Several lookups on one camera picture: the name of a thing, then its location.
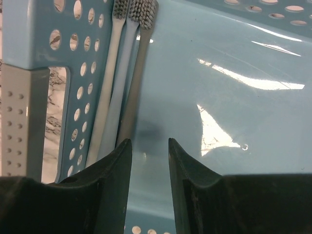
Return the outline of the blue plastic basket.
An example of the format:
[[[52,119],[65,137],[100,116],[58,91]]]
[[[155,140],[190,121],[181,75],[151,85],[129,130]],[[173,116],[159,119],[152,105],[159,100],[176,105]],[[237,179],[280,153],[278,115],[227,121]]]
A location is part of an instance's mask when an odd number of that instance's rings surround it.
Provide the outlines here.
[[[60,183],[87,168],[114,1],[3,3],[0,177]],[[157,2],[123,234],[177,234],[170,138],[223,176],[312,175],[311,1]],[[139,41],[138,26],[115,148]]]

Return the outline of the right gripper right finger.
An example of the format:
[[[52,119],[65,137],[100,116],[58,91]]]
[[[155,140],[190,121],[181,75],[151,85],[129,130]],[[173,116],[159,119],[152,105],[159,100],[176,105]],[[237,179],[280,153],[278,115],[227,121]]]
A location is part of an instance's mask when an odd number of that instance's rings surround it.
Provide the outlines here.
[[[178,234],[309,234],[311,174],[220,175],[168,141]]]

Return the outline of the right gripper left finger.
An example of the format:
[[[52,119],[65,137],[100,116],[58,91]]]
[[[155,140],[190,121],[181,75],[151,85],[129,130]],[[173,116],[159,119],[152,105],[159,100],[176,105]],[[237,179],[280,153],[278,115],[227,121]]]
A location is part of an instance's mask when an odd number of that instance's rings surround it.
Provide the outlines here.
[[[60,183],[24,176],[0,179],[3,234],[121,234],[125,228],[132,143]]]

